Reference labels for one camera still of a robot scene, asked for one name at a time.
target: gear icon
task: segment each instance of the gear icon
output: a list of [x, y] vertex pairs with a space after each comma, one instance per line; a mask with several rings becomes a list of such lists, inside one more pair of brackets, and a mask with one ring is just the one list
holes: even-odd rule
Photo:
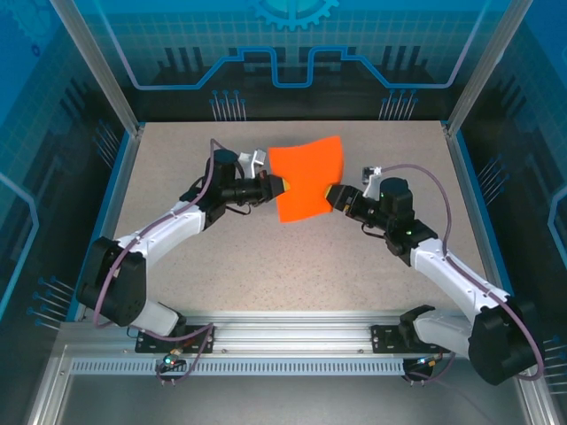
[[330, 8], [338, 6], [338, 0], [251, 0], [250, 6], [256, 11], [256, 18], [264, 18], [267, 25], [295, 31], [297, 27], [319, 25], [319, 18], [328, 18]]
[[41, 42], [51, 28], [51, 6], [49, 0], [2, 0], [0, 12], [12, 13], [19, 29], [34, 44]]

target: orange cloth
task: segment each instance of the orange cloth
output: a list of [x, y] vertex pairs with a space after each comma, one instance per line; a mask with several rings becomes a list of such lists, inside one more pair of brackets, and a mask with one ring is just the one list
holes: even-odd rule
[[272, 174], [282, 177], [289, 188], [276, 198], [280, 222], [288, 223], [330, 213], [325, 198], [330, 185], [343, 178], [343, 148], [334, 135], [303, 146], [269, 148]]

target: glass panel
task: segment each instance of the glass panel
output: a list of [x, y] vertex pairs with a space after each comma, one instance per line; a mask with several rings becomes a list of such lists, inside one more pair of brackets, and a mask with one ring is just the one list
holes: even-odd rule
[[548, 381], [563, 409], [567, 406], [562, 348], [567, 338], [566, 19], [565, 4], [533, 3], [462, 127], [511, 288], [533, 300], [543, 320]]
[[140, 120], [446, 119], [508, 3], [77, 2]]
[[0, 411], [23, 423], [124, 129], [49, 1], [2, 2], [0, 38]]

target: black mounting plate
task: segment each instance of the black mounting plate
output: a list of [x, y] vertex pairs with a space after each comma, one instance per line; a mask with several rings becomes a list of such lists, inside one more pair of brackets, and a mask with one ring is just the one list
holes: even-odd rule
[[372, 335], [372, 352], [374, 354], [439, 354], [440, 352], [447, 353], [449, 350], [439, 347], [435, 344], [413, 344], [408, 348], [398, 325], [374, 325], [370, 327], [370, 334]]
[[[195, 332], [198, 329], [203, 328], [202, 326], [185, 326], [185, 331], [183, 335], [190, 334], [191, 332]], [[214, 331], [215, 328], [211, 331], [211, 338], [212, 341], [206, 343], [205, 349], [203, 350], [203, 354], [210, 354], [213, 352], [214, 346]], [[143, 332], [138, 332], [138, 337], [136, 339], [136, 348], [135, 351], [139, 353], [151, 353], [151, 354], [167, 354], [171, 352], [174, 348], [183, 348], [183, 354], [196, 354], [198, 352], [199, 347], [203, 343], [205, 339], [206, 331], [201, 332], [191, 340], [180, 341], [177, 343], [170, 343], [167, 341], [161, 341], [160, 339], [156, 339], [152, 336], [146, 335]]]

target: enclosure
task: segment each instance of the enclosure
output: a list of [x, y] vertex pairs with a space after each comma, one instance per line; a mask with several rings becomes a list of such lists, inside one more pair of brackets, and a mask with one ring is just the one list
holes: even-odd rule
[[[564, 423], [565, 22], [551, 0], [4, 0], [3, 423]], [[253, 152], [331, 135], [344, 184], [365, 166], [437, 175], [451, 251], [535, 304], [544, 377], [492, 386], [457, 357], [410, 385], [404, 361], [425, 353], [377, 354], [372, 327], [459, 306], [360, 223], [284, 225], [276, 203], [227, 212], [148, 271], [149, 296], [215, 326], [188, 380], [162, 388], [163, 354], [93, 327], [76, 296], [89, 247], [172, 208], [211, 137]], [[441, 236], [436, 185], [394, 175]]]

